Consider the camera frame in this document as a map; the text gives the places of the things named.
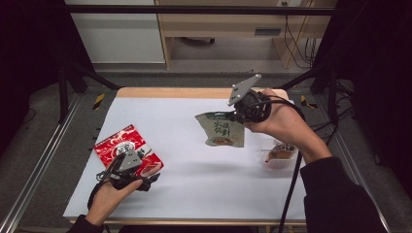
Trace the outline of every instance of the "white wall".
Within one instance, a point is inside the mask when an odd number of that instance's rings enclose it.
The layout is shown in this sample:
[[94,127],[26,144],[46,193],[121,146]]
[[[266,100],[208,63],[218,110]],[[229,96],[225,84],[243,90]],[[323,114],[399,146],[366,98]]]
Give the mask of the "white wall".
[[[65,0],[66,4],[154,5],[153,0]],[[72,14],[92,63],[164,63],[154,14]]]

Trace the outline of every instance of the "wooden desk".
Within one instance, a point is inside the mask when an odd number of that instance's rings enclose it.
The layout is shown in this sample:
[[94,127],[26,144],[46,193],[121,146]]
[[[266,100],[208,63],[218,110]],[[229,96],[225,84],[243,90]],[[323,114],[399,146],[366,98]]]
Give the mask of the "wooden desk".
[[[282,0],[155,0],[157,5],[178,6],[251,6],[279,7]],[[300,0],[295,7],[334,7],[337,0]],[[158,16],[163,53],[167,67],[170,67],[175,37],[270,37],[281,57],[282,64],[289,68],[292,53],[297,51],[290,33],[286,32],[285,16],[223,16],[223,15],[168,15]],[[321,39],[330,17],[289,16],[288,25],[295,40],[303,38]],[[259,29],[270,29],[273,33],[262,35]]]
[[[118,224],[272,225],[278,224],[293,167],[265,170],[258,142],[268,137],[245,131],[245,147],[209,147],[194,118],[231,111],[230,89],[122,88],[110,107],[96,143],[133,124],[163,160],[149,192],[128,196],[108,218]],[[284,97],[286,92],[279,93]],[[104,170],[93,151],[64,216],[86,214],[87,198]],[[299,177],[287,224],[304,224],[305,190]]]

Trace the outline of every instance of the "yellow and black tape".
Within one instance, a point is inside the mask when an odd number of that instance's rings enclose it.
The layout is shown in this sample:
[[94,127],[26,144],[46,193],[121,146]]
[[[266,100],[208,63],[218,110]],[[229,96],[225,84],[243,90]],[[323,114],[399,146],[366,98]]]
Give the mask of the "yellow and black tape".
[[98,110],[98,109],[99,109],[100,104],[101,104],[102,101],[103,101],[103,98],[104,98],[104,94],[99,94],[99,95],[97,96],[96,102],[94,103],[93,108],[92,108],[93,110]]
[[306,97],[304,95],[300,95],[300,104],[302,106],[306,106],[306,107],[309,107],[311,109],[318,109],[318,105],[317,104],[309,104],[306,101]]

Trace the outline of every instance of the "hand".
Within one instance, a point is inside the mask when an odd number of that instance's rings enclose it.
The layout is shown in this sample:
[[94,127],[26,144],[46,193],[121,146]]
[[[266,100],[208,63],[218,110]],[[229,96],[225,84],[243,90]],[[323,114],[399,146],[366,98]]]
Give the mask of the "hand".
[[140,184],[142,184],[142,181],[137,180],[123,189],[117,190],[110,182],[105,182],[94,195],[93,204],[85,219],[93,225],[102,225],[120,202],[136,190]]
[[[267,88],[263,94],[273,100],[276,93]],[[244,126],[252,132],[270,135],[283,143],[295,145],[303,154],[306,163],[310,163],[323,157],[329,157],[325,142],[312,131],[295,109],[285,104],[272,104],[269,118],[260,123],[245,122]]]

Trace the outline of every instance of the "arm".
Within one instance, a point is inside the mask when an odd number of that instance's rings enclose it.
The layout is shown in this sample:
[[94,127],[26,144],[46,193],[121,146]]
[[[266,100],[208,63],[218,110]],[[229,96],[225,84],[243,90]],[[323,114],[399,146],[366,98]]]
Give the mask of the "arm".
[[110,182],[105,182],[96,192],[87,215],[79,216],[68,233],[102,232],[104,220],[116,209],[120,202],[136,190],[140,184],[142,184],[142,181],[138,180],[130,183],[121,190],[117,190]]
[[[270,89],[263,94],[276,95]],[[325,142],[293,108],[272,104],[266,121],[244,125],[301,151],[307,164],[301,176],[307,193],[304,204],[308,232],[386,232],[367,193],[349,179],[340,160],[331,156]]]

